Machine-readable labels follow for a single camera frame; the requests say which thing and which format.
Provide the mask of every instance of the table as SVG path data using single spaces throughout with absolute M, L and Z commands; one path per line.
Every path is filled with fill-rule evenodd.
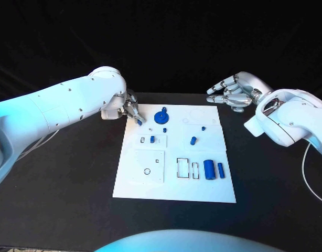
M 140 93 L 140 103 L 211 105 L 203 94 Z M 127 118 L 97 114 L 62 129 L 14 166 L 0 184 L 0 246 L 93 251 L 160 229 L 236 235 L 287 251 L 322 251 L 322 202 L 303 179 L 307 142 L 285 148 L 219 105 L 238 203 L 113 198 Z M 307 178 L 322 196 L 322 156 L 311 148 Z

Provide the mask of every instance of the robotic hand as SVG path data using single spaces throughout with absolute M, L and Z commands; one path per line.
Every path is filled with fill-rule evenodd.
M 104 119 L 126 114 L 140 124 L 146 121 L 137 96 L 113 67 L 100 67 L 88 76 L 0 102 L 0 182 L 28 146 L 100 111 Z
M 234 111 L 244 112 L 252 103 L 257 115 L 245 126 L 255 136 L 268 134 L 282 146 L 291 146 L 303 138 L 322 154 L 322 101 L 303 90 L 274 90 L 251 73 L 241 72 L 218 83 L 213 94 L 225 88 L 225 95 L 208 97 L 209 102 L 226 103 Z

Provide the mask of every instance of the blue plastic part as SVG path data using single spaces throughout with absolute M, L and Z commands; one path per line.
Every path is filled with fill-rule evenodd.
M 205 177 L 208 180 L 216 179 L 216 169 L 213 160 L 205 160 Z
M 218 163 L 218 169 L 219 169 L 221 178 L 224 179 L 226 177 L 226 174 L 225 174 L 225 169 L 224 169 L 222 163 Z
M 163 107 L 163 111 L 156 114 L 156 122 L 159 124 L 166 124 L 169 122 L 167 108 Z
M 195 145 L 195 144 L 196 144 L 196 142 L 198 142 L 198 138 L 196 138 L 196 137 L 193 137 L 193 138 L 192 138 L 192 142 L 190 142 L 190 144 L 192 144 L 192 145 Z

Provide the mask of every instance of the blue lid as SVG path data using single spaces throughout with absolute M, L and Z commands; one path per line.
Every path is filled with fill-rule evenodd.
M 159 124 L 166 124 L 169 122 L 167 108 L 163 107 L 163 111 L 156 114 L 156 122 Z

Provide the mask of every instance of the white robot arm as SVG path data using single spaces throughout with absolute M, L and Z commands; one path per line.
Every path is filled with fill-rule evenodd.
M 225 89 L 225 95 L 208 97 L 209 102 L 226 103 L 234 111 L 258 105 L 257 115 L 245 126 L 255 136 L 268 134 L 282 146 L 291 146 L 303 138 L 322 154 L 322 101 L 303 90 L 274 91 L 268 84 L 251 73 L 241 72 L 208 91 Z
M 113 67 L 0 102 L 0 182 L 28 146 L 98 111 L 104 119 L 126 114 L 144 122 L 137 97 Z

